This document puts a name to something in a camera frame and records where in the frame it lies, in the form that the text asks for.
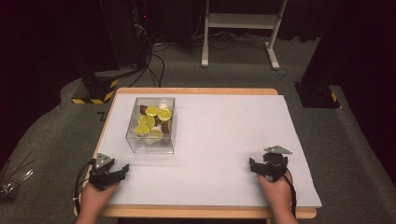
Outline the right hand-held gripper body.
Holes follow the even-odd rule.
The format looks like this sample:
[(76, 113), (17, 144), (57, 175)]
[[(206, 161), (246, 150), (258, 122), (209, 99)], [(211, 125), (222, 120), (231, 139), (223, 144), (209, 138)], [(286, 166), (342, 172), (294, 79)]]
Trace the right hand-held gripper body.
[(281, 146), (267, 147), (264, 151), (263, 161), (270, 170), (264, 177), (270, 182), (275, 182), (288, 171), (288, 155), (292, 152)]

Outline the black yellow striped stand base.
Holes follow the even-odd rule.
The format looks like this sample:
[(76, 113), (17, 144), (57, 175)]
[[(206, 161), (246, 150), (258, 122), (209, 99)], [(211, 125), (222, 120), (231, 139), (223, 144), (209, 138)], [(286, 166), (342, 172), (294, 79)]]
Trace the black yellow striped stand base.
[(72, 95), (77, 105), (106, 104), (115, 92), (119, 80), (114, 77), (97, 77), (94, 73), (84, 76)]

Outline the black equipment column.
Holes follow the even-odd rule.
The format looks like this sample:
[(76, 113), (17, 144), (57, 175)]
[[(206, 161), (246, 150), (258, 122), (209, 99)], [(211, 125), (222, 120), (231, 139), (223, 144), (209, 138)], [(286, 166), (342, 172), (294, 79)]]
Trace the black equipment column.
[(100, 0), (107, 31), (119, 67), (138, 69), (144, 64), (142, 0)]

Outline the person's right hand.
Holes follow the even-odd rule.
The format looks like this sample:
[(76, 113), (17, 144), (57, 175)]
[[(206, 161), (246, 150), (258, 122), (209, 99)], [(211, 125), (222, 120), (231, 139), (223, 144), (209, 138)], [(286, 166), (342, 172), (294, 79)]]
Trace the person's right hand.
[(290, 174), (286, 173), (276, 182), (270, 182), (262, 175), (257, 175), (257, 179), (273, 212), (289, 212), (291, 206)]

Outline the white table sheet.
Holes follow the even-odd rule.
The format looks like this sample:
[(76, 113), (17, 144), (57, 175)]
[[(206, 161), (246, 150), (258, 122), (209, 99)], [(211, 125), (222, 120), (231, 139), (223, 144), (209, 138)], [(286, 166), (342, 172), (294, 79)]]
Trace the white table sheet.
[(248, 161), (264, 150), (290, 151), (288, 168), (300, 207), (319, 207), (304, 151), (281, 95), (178, 94), (176, 144), (171, 154), (131, 150), (127, 129), (134, 107), (132, 93), (118, 94), (97, 149), (130, 170), (113, 204), (220, 205), (267, 204)]

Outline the person's left hand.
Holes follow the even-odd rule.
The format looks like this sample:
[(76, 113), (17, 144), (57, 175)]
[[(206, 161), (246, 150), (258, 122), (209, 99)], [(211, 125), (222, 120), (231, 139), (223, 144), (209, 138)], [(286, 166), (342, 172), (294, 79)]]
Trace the person's left hand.
[(99, 190), (93, 184), (87, 183), (81, 194), (79, 215), (81, 217), (98, 217), (119, 185), (116, 183), (107, 189)]

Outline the white metal stand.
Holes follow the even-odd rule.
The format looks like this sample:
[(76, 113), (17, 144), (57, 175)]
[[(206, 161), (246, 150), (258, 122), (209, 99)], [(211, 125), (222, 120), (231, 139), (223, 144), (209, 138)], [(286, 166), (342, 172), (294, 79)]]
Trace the white metal stand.
[(201, 66), (209, 65), (209, 45), (208, 36), (210, 28), (233, 28), (233, 29), (256, 29), (271, 30), (270, 40), (264, 43), (270, 63), (274, 70), (279, 70), (280, 65), (274, 51), (274, 44), (279, 31), (283, 14), (286, 9), (288, 0), (281, 0), (279, 10), (273, 15), (262, 14), (233, 14), (233, 13), (213, 13), (210, 11), (210, 0), (205, 0), (205, 26), (204, 26), (204, 42)]

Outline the black floor base plate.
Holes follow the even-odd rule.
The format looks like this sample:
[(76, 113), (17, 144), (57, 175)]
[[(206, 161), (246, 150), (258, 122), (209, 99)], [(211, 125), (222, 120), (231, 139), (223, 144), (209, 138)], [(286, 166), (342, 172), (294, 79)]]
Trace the black floor base plate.
[(312, 85), (295, 82), (294, 87), (303, 107), (307, 108), (339, 108), (340, 104), (335, 93), (329, 88), (315, 88)]

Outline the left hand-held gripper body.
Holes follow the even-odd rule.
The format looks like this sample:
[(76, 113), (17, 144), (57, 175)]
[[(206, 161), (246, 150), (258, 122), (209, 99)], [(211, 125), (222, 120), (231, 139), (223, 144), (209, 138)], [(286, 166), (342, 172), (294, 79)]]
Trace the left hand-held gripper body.
[(110, 172), (114, 163), (114, 159), (98, 153), (90, 170), (89, 182), (99, 190), (104, 190), (116, 183), (116, 176)]

